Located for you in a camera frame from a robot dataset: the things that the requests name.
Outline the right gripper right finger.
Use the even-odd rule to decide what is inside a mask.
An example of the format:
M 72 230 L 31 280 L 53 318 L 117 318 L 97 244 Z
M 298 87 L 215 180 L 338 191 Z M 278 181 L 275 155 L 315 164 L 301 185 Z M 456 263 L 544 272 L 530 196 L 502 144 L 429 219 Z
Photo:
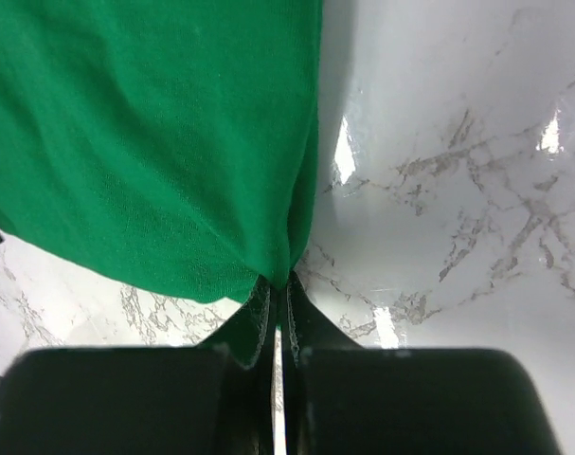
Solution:
M 279 295 L 290 454 L 556 454 L 530 376 L 489 349 L 366 348 L 309 300 Z

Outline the green t shirt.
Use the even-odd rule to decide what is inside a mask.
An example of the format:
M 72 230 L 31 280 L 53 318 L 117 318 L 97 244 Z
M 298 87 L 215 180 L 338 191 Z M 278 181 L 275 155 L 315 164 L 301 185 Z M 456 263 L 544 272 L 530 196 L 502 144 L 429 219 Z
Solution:
M 0 1 L 0 229 L 154 293 L 282 288 L 307 244 L 319 1 Z

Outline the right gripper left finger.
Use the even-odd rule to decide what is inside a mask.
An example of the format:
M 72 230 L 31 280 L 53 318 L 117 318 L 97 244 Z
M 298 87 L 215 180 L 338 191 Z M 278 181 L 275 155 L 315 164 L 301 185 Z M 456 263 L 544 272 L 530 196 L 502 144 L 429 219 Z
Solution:
M 270 454 L 277 292 L 186 347 L 58 348 L 0 382 L 0 454 Z

